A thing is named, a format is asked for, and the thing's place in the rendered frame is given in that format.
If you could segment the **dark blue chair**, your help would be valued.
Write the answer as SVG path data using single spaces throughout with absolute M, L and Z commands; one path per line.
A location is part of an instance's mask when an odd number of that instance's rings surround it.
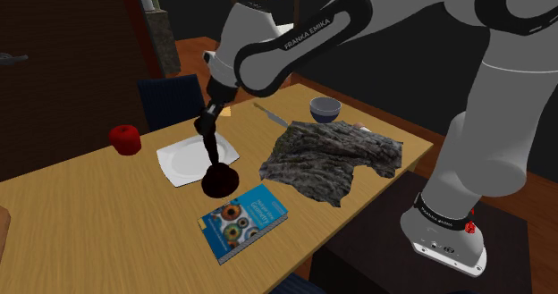
M 137 87 L 151 131 L 196 118 L 205 107 L 196 74 L 138 80 Z
M 291 273 L 268 294 L 326 294 L 326 292 L 298 274 Z

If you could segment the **silver knife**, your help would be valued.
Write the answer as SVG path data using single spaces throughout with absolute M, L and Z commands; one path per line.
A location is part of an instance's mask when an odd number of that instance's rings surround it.
M 273 122 L 276 122 L 276 123 L 278 123 L 279 125 L 281 125 L 281 126 L 283 126 L 283 127 L 285 127 L 285 128 L 288 128 L 288 127 L 289 127 L 289 123 L 287 123 L 284 119 L 280 118 L 278 115 L 276 115 L 276 114 L 274 114 L 274 113 L 268 111 L 266 108 L 264 108 L 263 106 L 259 105 L 259 104 L 256 103 L 256 102 L 254 102 L 253 105 L 254 105 L 257 109 L 263 111 L 263 112 L 267 115 L 267 117 L 268 117 L 270 120 L 272 120 Z

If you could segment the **grey stone cabinet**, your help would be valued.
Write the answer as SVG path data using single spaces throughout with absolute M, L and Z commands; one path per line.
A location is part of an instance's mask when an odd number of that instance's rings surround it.
M 164 75 L 181 72 L 181 62 L 168 18 L 158 0 L 140 0 L 148 23 L 148 28 L 156 50 L 157 59 Z

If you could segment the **white square plate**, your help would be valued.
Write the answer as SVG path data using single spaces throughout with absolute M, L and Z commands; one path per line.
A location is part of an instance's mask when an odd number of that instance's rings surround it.
M 156 155 L 165 177 L 176 188 L 201 181 L 211 165 L 201 135 L 160 148 Z

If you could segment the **blue-grey bowl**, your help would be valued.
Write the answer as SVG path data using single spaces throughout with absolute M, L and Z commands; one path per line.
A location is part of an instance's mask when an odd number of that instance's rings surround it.
M 331 97 L 315 97 L 309 102 L 310 113 L 318 123 L 333 122 L 341 108 L 342 104 Z

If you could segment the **red apple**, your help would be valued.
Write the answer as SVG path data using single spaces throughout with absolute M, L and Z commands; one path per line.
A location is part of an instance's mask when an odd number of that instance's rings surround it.
M 141 150 L 139 131 L 132 125 L 119 125 L 108 133 L 111 145 L 120 155 L 135 155 Z

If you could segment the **grey bark-textured cloth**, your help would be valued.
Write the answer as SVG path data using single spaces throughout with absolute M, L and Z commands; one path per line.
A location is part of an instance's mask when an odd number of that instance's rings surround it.
M 402 167 L 402 143 L 347 122 L 293 122 L 276 140 L 259 176 L 339 207 L 351 191 L 354 168 L 362 165 L 393 178 Z

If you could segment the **blue book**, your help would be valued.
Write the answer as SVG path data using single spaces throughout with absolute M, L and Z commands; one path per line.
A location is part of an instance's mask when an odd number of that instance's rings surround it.
M 260 184 L 198 219 L 222 265 L 288 218 L 288 210 Z

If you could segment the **dark brown door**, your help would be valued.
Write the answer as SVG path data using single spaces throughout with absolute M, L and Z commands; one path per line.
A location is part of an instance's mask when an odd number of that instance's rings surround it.
M 130 18 L 137 0 L 0 0 L 0 181 L 106 147 L 148 124 L 137 89 L 150 70 Z

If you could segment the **light wooden table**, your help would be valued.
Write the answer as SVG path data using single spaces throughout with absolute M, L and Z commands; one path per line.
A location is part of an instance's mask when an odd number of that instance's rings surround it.
M 195 133 L 183 122 L 144 135 L 134 156 L 107 147 L 0 182 L 0 294 L 265 294 L 390 185 L 357 167 L 336 208 L 269 181 L 286 221 L 219 264 L 198 220 L 220 201 L 173 186 L 156 157 Z

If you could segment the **dark robot stand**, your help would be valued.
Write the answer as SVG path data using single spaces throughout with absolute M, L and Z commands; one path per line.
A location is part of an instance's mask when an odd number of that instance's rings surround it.
M 528 224 L 483 202 L 485 271 L 477 278 L 416 253 L 400 227 L 427 181 L 404 173 L 313 256 L 309 279 L 327 294 L 532 294 Z

